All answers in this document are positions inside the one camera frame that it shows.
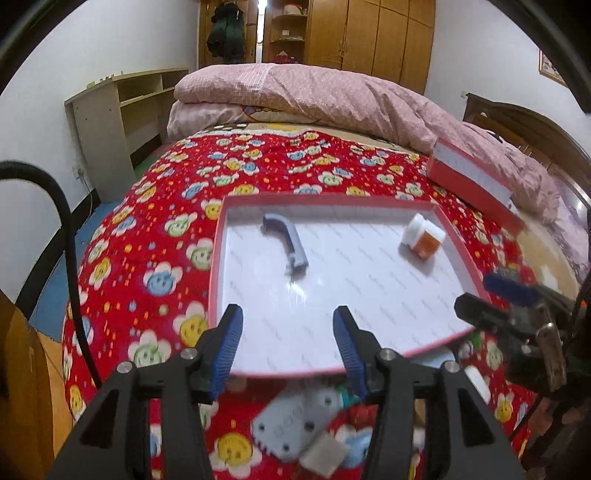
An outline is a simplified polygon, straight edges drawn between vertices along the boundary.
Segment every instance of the metal screw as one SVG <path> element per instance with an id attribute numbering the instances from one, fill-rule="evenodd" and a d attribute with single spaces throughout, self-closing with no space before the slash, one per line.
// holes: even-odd
<path id="1" fill-rule="evenodd" d="M 121 362 L 117 365 L 117 371 L 120 374 L 128 374 L 133 369 L 134 365 L 131 362 Z"/>
<path id="2" fill-rule="evenodd" d="M 457 374 L 460 371 L 460 365 L 458 365 L 457 362 L 445 362 L 443 366 L 445 367 L 445 370 L 451 374 Z"/>
<path id="3" fill-rule="evenodd" d="M 194 348 L 186 348 L 181 352 L 181 357 L 185 360 L 193 360 L 197 356 L 197 350 Z"/>
<path id="4" fill-rule="evenodd" d="M 391 348 L 382 348 L 379 351 L 379 357 L 386 361 L 394 360 L 396 358 L 396 352 Z"/>

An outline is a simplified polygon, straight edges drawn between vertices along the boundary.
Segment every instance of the white box tray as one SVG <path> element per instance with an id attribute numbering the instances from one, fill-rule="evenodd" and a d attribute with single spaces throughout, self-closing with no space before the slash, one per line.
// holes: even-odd
<path id="1" fill-rule="evenodd" d="M 447 236 L 428 261 L 400 244 L 420 212 Z M 285 243 L 261 232 L 265 213 L 297 227 L 310 265 L 299 278 L 287 269 Z M 347 305 L 360 328 L 382 346 L 412 356 L 464 335 L 455 299 L 488 295 L 482 276 L 437 205 L 388 197 L 268 193 L 226 197 L 218 220 L 209 323 L 229 303 L 244 328 L 232 373 L 289 377 L 342 372 L 333 311 Z"/>

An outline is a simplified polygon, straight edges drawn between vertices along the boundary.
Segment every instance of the electrical outlet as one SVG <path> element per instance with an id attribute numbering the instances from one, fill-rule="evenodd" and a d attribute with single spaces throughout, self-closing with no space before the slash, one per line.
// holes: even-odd
<path id="1" fill-rule="evenodd" d="M 74 178 L 78 180 L 80 177 L 84 176 L 84 169 L 82 165 L 72 165 L 72 173 L 74 174 Z"/>

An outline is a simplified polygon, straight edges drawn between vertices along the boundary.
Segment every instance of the blue floor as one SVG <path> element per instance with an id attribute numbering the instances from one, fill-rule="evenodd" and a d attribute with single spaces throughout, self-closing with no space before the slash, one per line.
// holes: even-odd
<path id="1" fill-rule="evenodd" d="M 78 230 L 75 242 L 78 263 L 80 263 L 84 255 L 92 234 L 95 233 L 100 223 L 113 211 L 117 204 L 118 202 L 112 202 L 99 205 L 80 230 Z M 29 320 L 30 324 L 56 342 L 61 342 L 62 324 L 66 313 L 67 301 L 66 260 L 62 255 L 41 292 L 37 306 Z"/>

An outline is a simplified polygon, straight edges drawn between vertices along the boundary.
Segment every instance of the white wall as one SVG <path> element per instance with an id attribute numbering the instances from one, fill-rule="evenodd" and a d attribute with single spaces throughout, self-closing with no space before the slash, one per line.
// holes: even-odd
<path id="1" fill-rule="evenodd" d="M 591 154 L 591 116 L 568 88 L 540 75 L 538 47 L 487 0 L 437 0 L 425 96 L 458 119 L 462 90 L 534 110 Z"/>
<path id="2" fill-rule="evenodd" d="M 64 100 L 122 70 L 194 70 L 198 27 L 199 0 L 88 0 L 41 42 L 0 96 L 0 158 L 47 170 L 73 210 L 87 191 L 72 173 L 82 153 Z M 53 203 L 38 187 L 0 183 L 0 288 L 11 300 L 58 228 Z"/>

